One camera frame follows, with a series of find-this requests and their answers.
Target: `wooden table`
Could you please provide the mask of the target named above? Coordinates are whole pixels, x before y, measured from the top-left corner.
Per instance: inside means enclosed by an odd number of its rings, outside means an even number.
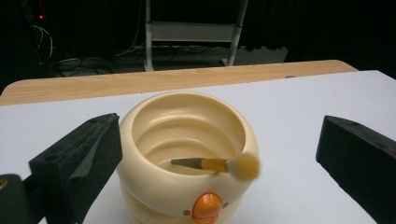
[[[0,105],[83,99],[148,91],[226,85],[285,77],[358,71],[336,60],[111,74],[89,77],[27,79],[7,86]]]

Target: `orange knob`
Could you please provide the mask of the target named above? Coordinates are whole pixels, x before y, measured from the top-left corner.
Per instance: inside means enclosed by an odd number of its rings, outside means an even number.
[[[206,193],[195,202],[191,217],[197,224],[213,224],[218,219],[220,211],[220,197],[214,193]]]

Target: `white table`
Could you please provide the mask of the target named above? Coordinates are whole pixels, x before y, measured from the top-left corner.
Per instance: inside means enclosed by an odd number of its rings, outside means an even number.
[[[214,95],[249,120],[261,147],[262,175],[233,223],[375,223],[315,160],[325,115],[357,121],[396,139],[396,80],[376,71],[188,89]],[[160,93],[0,106],[0,171],[29,174],[28,161],[87,119]],[[85,223],[128,223],[114,174]]]

